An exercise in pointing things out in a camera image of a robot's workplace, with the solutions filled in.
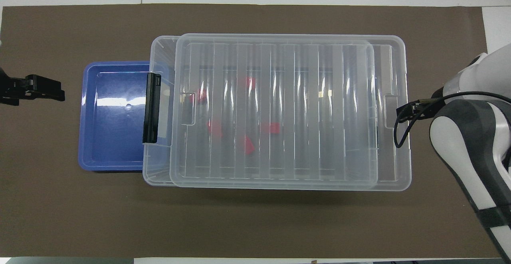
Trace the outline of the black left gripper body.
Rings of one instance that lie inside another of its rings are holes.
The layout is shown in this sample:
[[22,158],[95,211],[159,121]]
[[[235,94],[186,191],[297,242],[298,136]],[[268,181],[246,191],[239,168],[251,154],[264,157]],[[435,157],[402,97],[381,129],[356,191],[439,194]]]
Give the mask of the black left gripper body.
[[10,77],[0,68],[0,94],[1,95],[25,95],[27,80],[25,78]]

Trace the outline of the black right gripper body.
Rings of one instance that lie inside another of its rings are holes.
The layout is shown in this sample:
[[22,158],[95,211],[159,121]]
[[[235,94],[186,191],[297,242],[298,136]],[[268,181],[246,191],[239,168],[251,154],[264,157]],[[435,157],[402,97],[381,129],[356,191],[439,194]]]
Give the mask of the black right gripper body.
[[436,115],[445,106],[442,98],[418,99],[415,102],[416,115]]

